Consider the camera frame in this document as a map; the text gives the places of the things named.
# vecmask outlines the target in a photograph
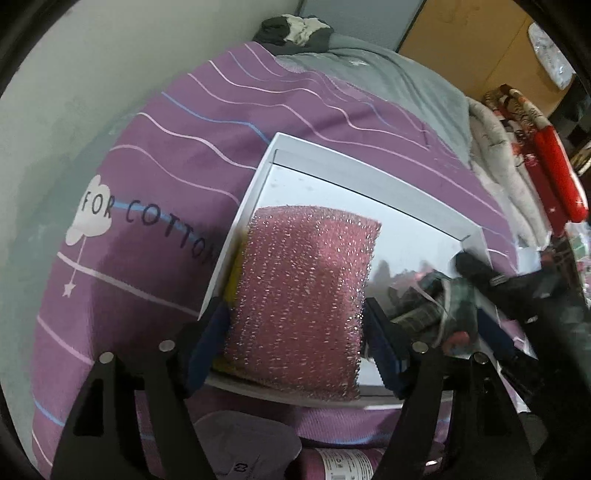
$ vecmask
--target white box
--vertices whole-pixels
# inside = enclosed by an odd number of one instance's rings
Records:
[[[461,249],[487,259],[479,225],[418,188],[352,157],[277,133],[259,164],[234,218],[203,301],[223,294],[235,255],[252,214],[264,206],[315,205],[356,213],[382,223],[376,241],[366,296],[387,309],[387,287],[404,270],[427,262],[454,276],[450,260]],[[211,372],[207,383],[264,400],[309,407],[399,408],[373,362],[363,359],[361,398],[322,401],[284,393]]]

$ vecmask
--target patterned blanket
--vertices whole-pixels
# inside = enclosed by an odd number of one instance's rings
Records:
[[[32,442],[43,475],[94,360],[104,351],[139,355],[197,320],[238,205],[279,131],[447,203],[482,225],[495,267],[515,271],[504,215],[429,126],[347,83],[289,72],[258,44],[227,51],[154,96],[80,185],[35,332]],[[150,461],[153,437],[138,403]],[[188,401],[193,419],[198,403]],[[292,420],[305,434],[301,414]]]

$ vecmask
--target plastic bag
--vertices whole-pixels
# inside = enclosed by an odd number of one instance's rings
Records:
[[[560,90],[564,90],[568,87],[574,75],[574,70],[569,61],[537,23],[530,25],[528,33],[534,47],[535,56],[538,57],[556,86]]]

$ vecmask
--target gray blanket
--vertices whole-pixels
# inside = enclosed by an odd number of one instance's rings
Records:
[[[387,48],[332,34],[327,53],[278,57],[289,70],[318,70],[412,112],[468,164],[472,136],[465,95],[439,74]]]

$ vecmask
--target white label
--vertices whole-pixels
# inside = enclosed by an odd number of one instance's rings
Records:
[[[361,450],[317,448],[326,480],[371,480],[374,469]]]

